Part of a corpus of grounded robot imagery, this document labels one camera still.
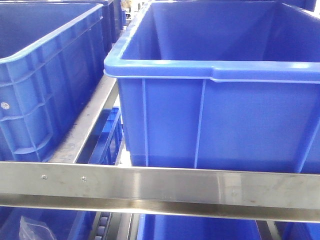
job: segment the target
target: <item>plastic bag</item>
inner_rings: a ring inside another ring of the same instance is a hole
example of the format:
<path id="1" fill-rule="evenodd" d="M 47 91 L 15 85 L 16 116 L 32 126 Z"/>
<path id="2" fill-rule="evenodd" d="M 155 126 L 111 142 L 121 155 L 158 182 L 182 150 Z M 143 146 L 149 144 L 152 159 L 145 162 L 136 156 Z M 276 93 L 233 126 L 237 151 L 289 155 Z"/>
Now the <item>plastic bag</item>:
<path id="1" fill-rule="evenodd" d="M 57 240 L 45 222 L 22 216 L 20 219 L 19 240 Z"/>

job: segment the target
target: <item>plastic crate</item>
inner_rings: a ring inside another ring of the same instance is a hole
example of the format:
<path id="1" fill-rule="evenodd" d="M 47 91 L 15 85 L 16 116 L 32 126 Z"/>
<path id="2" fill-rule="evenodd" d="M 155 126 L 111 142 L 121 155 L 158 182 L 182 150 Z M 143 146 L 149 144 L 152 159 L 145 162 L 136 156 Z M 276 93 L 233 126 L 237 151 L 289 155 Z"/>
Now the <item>plastic crate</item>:
<path id="1" fill-rule="evenodd" d="M 47 161 L 103 75 L 100 4 L 0 4 L 0 161 Z"/>
<path id="2" fill-rule="evenodd" d="M 253 220 L 169 215 L 140 216 L 137 240 L 261 240 Z"/>
<path id="3" fill-rule="evenodd" d="M 1 210 L 3 209 L 10 212 L 0 225 L 0 239 L 3 240 L 19 240 L 22 216 L 46 223 L 57 240 L 88 240 L 96 214 L 90 211 L 2 207 Z"/>
<path id="4" fill-rule="evenodd" d="M 146 3 L 104 62 L 133 165 L 320 172 L 319 36 L 278 1 Z"/>
<path id="5" fill-rule="evenodd" d="M 103 130 L 98 138 L 89 164 L 114 165 L 122 141 L 121 110 L 112 108 Z"/>

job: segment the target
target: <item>blue plastic crate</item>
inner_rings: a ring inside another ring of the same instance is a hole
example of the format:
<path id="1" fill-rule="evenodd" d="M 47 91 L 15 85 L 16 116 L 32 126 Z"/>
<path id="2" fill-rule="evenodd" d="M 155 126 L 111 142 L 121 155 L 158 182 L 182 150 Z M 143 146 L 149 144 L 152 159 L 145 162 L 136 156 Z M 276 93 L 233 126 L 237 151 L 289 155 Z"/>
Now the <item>blue plastic crate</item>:
<path id="1" fill-rule="evenodd" d="M 104 62 L 133 164 L 320 172 L 319 36 L 278 1 L 146 3 Z"/>
<path id="2" fill-rule="evenodd" d="M 19 240 L 20 219 L 44 222 L 57 240 L 88 240 L 96 213 L 90 211 L 2 207 L 8 210 L 6 218 L 0 215 L 0 239 Z"/>
<path id="3" fill-rule="evenodd" d="M 100 4 L 0 4 L 0 161 L 47 161 L 103 75 Z"/>
<path id="4" fill-rule="evenodd" d="M 122 141 L 121 110 L 112 108 L 97 144 L 92 152 L 89 164 L 114 165 Z"/>
<path id="5" fill-rule="evenodd" d="M 256 221 L 169 215 L 140 216 L 137 240 L 261 240 Z"/>

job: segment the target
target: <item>metal shelf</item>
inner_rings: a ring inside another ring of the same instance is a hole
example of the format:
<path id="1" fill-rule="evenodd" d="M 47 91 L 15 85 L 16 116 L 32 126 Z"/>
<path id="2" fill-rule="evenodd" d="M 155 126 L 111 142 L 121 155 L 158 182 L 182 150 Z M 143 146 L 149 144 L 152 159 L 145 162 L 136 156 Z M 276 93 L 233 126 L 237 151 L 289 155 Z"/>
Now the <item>metal shelf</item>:
<path id="1" fill-rule="evenodd" d="M 320 174 L 77 164 L 117 95 L 104 76 L 50 162 L 0 162 L 0 206 L 320 223 Z"/>

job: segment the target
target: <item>stainless steel rail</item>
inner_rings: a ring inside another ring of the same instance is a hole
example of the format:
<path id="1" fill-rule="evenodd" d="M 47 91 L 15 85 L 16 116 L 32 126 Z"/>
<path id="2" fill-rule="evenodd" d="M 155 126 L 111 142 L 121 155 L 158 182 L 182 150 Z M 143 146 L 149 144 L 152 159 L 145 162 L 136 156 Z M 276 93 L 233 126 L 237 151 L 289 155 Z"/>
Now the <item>stainless steel rail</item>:
<path id="1" fill-rule="evenodd" d="M 0 205 L 320 222 L 320 175 L 0 162 Z"/>
<path id="2" fill-rule="evenodd" d="M 51 163 L 76 163 L 103 108 L 112 108 L 118 95 L 115 78 L 103 76 L 91 100 L 81 112 L 73 128 L 59 146 Z"/>

